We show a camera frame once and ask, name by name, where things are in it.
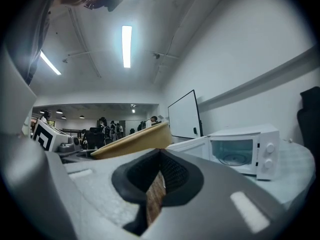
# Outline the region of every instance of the round table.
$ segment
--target round table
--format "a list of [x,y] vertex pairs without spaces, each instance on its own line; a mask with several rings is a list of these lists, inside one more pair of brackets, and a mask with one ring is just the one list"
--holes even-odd
[[316,179],[315,160],[306,147],[281,140],[274,179],[257,180],[255,176],[249,175],[246,178],[266,190],[288,209],[293,204],[303,204]]

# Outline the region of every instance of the white microwave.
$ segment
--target white microwave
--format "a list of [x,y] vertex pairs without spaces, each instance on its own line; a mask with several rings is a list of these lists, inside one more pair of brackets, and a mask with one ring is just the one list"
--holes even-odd
[[272,180],[278,163],[279,131],[271,124],[220,130],[184,142],[169,150],[181,151],[229,166],[239,173]]

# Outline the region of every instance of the whiteboard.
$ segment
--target whiteboard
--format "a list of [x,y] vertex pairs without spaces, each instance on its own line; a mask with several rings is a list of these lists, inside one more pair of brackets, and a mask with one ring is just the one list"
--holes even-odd
[[195,90],[170,105],[168,114],[172,136],[194,139],[203,135]]

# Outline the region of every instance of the wooden floor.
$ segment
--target wooden floor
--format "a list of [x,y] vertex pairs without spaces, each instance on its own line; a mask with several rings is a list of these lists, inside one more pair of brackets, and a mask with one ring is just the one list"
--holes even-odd
[[155,221],[161,211],[162,199],[166,195],[161,172],[155,177],[149,190],[146,192],[146,218],[148,226]]

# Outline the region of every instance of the window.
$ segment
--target window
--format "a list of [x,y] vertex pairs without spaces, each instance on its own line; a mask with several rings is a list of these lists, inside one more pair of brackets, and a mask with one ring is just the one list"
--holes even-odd
[[55,121],[51,121],[51,120],[48,120],[48,124],[55,127],[56,125],[56,122]]

